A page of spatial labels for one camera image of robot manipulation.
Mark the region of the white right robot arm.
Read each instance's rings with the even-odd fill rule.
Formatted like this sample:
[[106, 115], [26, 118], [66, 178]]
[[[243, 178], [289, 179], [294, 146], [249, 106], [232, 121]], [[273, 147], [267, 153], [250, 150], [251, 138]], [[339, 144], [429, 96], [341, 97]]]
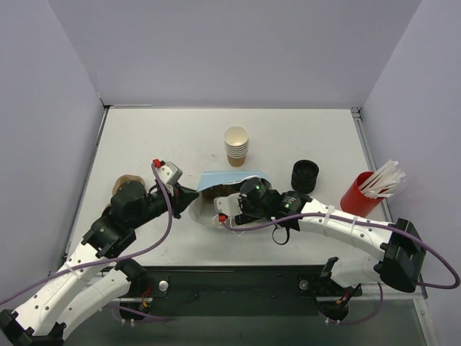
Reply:
[[238, 224], [277, 221], [277, 227], [286, 231], [320, 234], [366, 252], [361, 260], [337, 259], [321, 273], [319, 284], [324, 292], [335, 294], [342, 288], [373, 282], [404, 293], [415, 291], [426, 252], [410, 221], [400, 218], [384, 223], [357, 217], [300, 192], [279, 193], [258, 177], [246, 180], [239, 195]]

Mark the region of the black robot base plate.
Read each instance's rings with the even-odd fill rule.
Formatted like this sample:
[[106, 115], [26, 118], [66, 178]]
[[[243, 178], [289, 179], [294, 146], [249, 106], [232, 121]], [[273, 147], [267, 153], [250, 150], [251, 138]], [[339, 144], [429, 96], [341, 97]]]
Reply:
[[359, 285], [342, 288], [323, 265], [147, 267], [122, 303], [154, 316], [345, 318]]

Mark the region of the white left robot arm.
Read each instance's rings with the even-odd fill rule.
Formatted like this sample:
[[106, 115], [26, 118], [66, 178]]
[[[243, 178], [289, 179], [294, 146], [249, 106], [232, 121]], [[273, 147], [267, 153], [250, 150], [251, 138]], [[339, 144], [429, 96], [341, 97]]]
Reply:
[[157, 182], [147, 190], [140, 180], [120, 182], [57, 273], [41, 281], [22, 305], [1, 312], [4, 336], [12, 345], [63, 345], [81, 322], [113, 299], [139, 296], [149, 286], [147, 271], [134, 254], [122, 255], [136, 240], [136, 229], [164, 213], [180, 218], [198, 196], [179, 183]]

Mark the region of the light blue paper bag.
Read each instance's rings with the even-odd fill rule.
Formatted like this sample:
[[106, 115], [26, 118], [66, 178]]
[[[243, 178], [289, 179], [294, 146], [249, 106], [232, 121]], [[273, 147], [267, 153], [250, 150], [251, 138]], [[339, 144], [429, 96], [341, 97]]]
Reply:
[[[239, 192], [242, 184], [253, 177], [258, 177], [269, 188], [272, 184], [265, 173], [260, 171], [206, 171], [202, 174], [197, 191], [200, 196], [189, 206], [189, 215], [191, 219], [203, 226], [215, 229], [224, 229], [225, 227], [217, 222], [215, 218], [218, 212], [214, 206], [214, 199], [217, 197], [227, 197], [233, 193]], [[263, 223], [263, 220], [250, 223], [237, 223], [237, 216], [230, 218], [233, 228], [242, 229], [249, 226], [255, 226]]]

